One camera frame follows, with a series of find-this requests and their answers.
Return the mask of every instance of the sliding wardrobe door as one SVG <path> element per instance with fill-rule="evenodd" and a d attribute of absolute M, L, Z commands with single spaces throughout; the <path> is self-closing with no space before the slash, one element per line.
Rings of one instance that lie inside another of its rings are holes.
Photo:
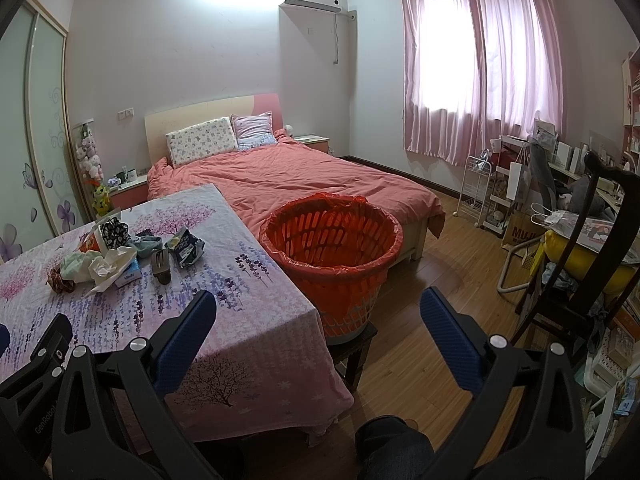
<path fill-rule="evenodd" d="M 31 43 L 27 121 L 47 215 L 59 234 L 84 223 L 66 135 L 62 83 L 64 46 L 64 36 L 37 16 Z"/>
<path fill-rule="evenodd" d="M 21 7 L 0 40 L 0 258 L 6 262 L 54 237 L 38 193 L 24 95 L 35 15 Z"/>

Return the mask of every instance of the blue gripper pad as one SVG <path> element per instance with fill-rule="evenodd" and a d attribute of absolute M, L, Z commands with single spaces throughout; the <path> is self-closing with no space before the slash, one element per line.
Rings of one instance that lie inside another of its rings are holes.
<path fill-rule="evenodd" d="M 439 291 L 428 288 L 423 292 L 420 316 L 458 386 L 477 396 L 484 386 L 481 356 Z"/>
<path fill-rule="evenodd" d="M 195 301 L 156 358 L 154 390 L 160 398 L 178 389 L 216 320 L 216 299 L 210 292 Z"/>
<path fill-rule="evenodd" d="M 4 325 L 0 325 L 0 357 L 2 357 L 4 351 L 9 348 L 10 342 L 11 336 L 9 336 L 9 331 Z"/>

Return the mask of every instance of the headboard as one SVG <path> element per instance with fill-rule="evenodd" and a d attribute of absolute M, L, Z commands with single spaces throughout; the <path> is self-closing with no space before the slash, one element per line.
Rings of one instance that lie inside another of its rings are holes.
<path fill-rule="evenodd" d="M 247 116 L 259 115 L 265 112 L 273 113 L 274 132 L 284 127 L 280 99 L 277 94 L 221 99 L 148 115 L 145 117 L 145 129 L 151 164 L 155 164 L 164 156 L 168 158 L 166 134 L 232 114 Z"/>

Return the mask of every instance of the pink curtain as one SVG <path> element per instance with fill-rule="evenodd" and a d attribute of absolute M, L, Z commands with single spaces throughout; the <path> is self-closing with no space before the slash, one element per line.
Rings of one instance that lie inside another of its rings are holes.
<path fill-rule="evenodd" d="M 462 166 L 540 119 L 563 126 L 553 0 L 402 0 L 404 143 Z"/>

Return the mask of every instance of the screw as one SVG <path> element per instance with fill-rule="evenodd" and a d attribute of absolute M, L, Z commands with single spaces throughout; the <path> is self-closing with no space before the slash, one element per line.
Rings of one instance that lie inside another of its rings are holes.
<path fill-rule="evenodd" d="M 494 348 L 507 348 L 508 345 L 507 340 L 501 335 L 492 335 L 489 343 L 491 343 L 491 346 Z"/>
<path fill-rule="evenodd" d="M 86 346 L 84 345 L 76 346 L 72 352 L 73 357 L 82 357 L 84 354 L 86 354 Z"/>
<path fill-rule="evenodd" d="M 556 355 L 564 355 L 564 346 L 560 343 L 551 343 L 550 349 Z"/>
<path fill-rule="evenodd" d="M 131 343 L 129 343 L 129 348 L 131 348 L 134 352 L 139 352 L 140 350 L 145 349 L 146 347 L 146 339 L 143 337 L 135 338 Z"/>

